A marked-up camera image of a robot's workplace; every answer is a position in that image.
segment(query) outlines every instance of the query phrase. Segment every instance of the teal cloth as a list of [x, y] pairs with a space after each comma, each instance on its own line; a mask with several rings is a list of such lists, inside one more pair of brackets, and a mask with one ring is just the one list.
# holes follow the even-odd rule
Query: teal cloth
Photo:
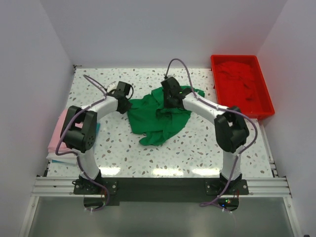
[[[204, 97], [202, 90], [195, 89], [195, 92]], [[144, 146], [163, 144], [185, 127], [191, 115], [191, 111], [164, 108], [162, 87], [152, 90], [143, 99], [133, 99], [130, 102], [133, 105], [127, 112], [129, 123], [133, 133], [146, 134], [139, 141]]]

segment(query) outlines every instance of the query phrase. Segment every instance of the red plastic container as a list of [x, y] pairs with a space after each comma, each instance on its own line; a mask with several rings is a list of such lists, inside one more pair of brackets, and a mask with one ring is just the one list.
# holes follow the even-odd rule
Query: red plastic container
[[212, 55], [211, 68], [220, 105], [236, 105], [258, 120], [275, 114], [256, 56]]

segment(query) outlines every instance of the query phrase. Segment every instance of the red cloth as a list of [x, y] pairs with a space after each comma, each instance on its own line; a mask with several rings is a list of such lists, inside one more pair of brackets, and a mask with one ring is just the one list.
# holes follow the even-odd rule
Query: red cloth
[[216, 66], [217, 76], [225, 94], [229, 97], [226, 106], [237, 105], [241, 110], [254, 100], [254, 75], [250, 65], [228, 61]]

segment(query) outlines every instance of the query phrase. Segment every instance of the speckled tabletop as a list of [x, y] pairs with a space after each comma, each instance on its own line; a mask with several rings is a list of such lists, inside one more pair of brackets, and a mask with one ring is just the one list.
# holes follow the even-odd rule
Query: speckled tabletop
[[[100, 98], [102, 94], [89, 84], [87, 74], [104, 86], [119, 80], [134, 86], [133, 98], [142, 98], [160, 87], [165, 69], [77, 69], [67, 107], [83, 106]], [[195, 88], [205, 91], [208, 100], [216, 101], [210, 69], [190, 69]], [[188, 85], [183, 69], [170, 69], [181, 85]], [[100, 120], [100, 132], [95, 144], [95, 159], [102, 176], [108, 177], [218, 177], [223, 165], [221, 149], [216, 144], [214, 126], [201, 116], [192, 113], [187, 125], [162, 146], [142, 146], [142, 136], [131, 133], [127, 114], [111, 113]], [[251, 141], [253, 128], [247, 124]], [[272, 177], [268, 155], [260, 129], [250, 149], [242, 155], [243, 177]], [[76, 165], [51, 163], [49, 177], [77, 177]]]

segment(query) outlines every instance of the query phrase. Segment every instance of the folded clothes stack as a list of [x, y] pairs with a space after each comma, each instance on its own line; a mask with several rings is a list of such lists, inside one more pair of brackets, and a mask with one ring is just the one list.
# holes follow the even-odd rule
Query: folded clothes stack
[[[55, 130], [53, 132], [53, 135], [52, 135], [50, 142], [49, 142], [49, 145], [48, 145], [48, 155], [47, 155], [46, 159], [52, 160], [52, 162], [56, 161], [56, 162], [65, 162], [65, 163], [70, 163], [70, 164], [76, 164], [77, 160], [76, 160], [76, 156], [74, 154], [66, 154], [66, 155], [62, 155], [62, 156], [57, 156], [55, 154], [56, 147], [57, 147], [57, 144], [58, 144], [59, 139], [60, 139], [61, 130], [62, 130], [64, 122], [65, 122], [67, 110], [68, 109], [65, 109], [61, 113], [61, 115], [59, 116]], [[97, 131], [96, 131], [97, 133], [98, 133], [99, 129], [100, 129], [100, 123], [97, 123]], [[63, 153], [63, 152], [68, 152], [68, 151], [70, 151], [70, 149], [66, 147], [66, 144], [64, 142], [62, 142], [60, 145], [59, 152]]]

